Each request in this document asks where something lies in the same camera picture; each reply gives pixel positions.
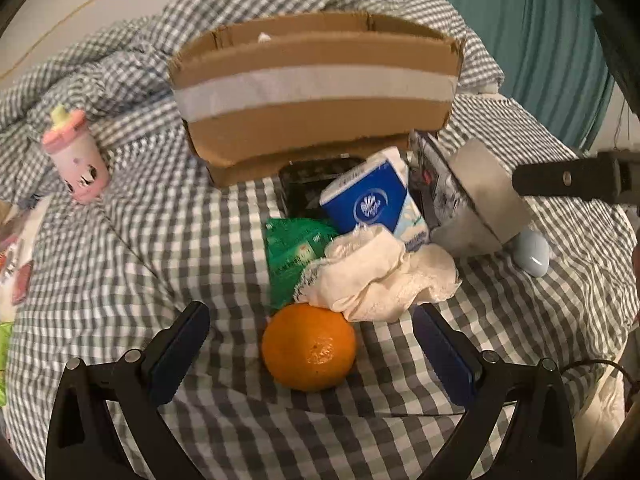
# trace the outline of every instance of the white tape stripe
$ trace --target white tape stripe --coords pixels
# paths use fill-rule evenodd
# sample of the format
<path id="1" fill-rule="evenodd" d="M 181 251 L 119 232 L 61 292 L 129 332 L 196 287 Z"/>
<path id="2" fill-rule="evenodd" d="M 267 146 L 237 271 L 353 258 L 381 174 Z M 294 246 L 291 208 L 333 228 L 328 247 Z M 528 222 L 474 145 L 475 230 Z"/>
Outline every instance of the white tape stripe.
<path id="1" fill-rule="evenodd" d="M 395 98 L 452 102 L 458 78 L 410 68 L 309 65 L 265 68 L 174 90 L 187 122 L 268 105 L 322 99 Z"/>

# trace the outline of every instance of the tissue pack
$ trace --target tissue pack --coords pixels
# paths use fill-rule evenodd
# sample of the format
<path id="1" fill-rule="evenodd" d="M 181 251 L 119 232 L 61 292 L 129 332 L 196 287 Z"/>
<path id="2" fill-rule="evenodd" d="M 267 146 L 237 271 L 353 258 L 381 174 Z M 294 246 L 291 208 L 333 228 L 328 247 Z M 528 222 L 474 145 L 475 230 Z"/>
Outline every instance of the tissue pack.
<path id="1" fill-rule="evenodd" d="M 429 229 L 407 191 L 408 168 L 397 148 L 387 148 L 334 180 L 320 205 L 338 231 L 382 224 L 410 251 L 428 240 Z"/>

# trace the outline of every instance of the white cloth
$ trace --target white cloth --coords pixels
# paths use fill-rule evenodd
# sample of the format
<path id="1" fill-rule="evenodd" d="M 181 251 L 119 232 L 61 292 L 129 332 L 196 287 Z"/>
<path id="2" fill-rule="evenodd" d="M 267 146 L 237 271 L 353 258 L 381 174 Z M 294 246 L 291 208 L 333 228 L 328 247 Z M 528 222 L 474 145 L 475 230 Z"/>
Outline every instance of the white cloth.
<path id="1" fill-rule="evenodd" d="M 624 350 L 615 362 L 619 363 Z M 607 367 L 590 397 L 574 417 L 578 477 L 583 478 L 603 455 L 625 420 L 622 375 Z"/>
<path id="2" fill-rule="evenodd" d="M 347 321 L 398 320 L 414 303 L 447 300 L 460 285 L 440 246 L 406 252 L 383 225 L 361 225 L 335 238 L 308 264 L 294 299 L 341 312 Z"/>

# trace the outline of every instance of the light blue object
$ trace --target light blue object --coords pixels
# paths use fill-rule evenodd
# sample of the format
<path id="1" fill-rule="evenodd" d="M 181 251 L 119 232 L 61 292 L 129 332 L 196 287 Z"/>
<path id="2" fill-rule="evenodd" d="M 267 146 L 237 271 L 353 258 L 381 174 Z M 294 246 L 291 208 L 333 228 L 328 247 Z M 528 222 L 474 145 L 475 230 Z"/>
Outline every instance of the light blue object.
<path id="1" fill-rule="evenodd" d="M 609 105 L 593 0 L 449 0 L 500 65 L 513 97 L 567 146 L 588 149 Z"/>
<path id="2" fill-rule="evenodd" d="M 510 243 L 514 263 L 531 276 L 541 278 L 549 269 L 549 244 L 539 232 L 524 229 Z"/>

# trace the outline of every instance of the blue gripper pad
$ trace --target blue gripper pad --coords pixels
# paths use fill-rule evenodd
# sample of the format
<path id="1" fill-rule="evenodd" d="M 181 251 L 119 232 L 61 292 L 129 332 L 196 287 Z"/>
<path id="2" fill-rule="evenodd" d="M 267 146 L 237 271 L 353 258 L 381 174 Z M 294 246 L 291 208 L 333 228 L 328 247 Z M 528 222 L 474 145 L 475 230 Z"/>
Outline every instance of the blue gripper pad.
<path id="1" fill-rule="evenodd" d="M 476 384 L 482 377 L 482 367 L 474 355 L 475 350 L 468 348 L 471 342 L 463 333 L 453 330 L 432 304 L 417 305 L 412 320 L 415 338 L 449 399 L 468 408 L 476 396 Z"/>
<path id="2" fill-rule="evenodd" d="M 161 330 L 145 349 L 149 400 L 154 406 L 171 401 L 210 329 L 208 307 L 192 301 L 166 330 Z"/>

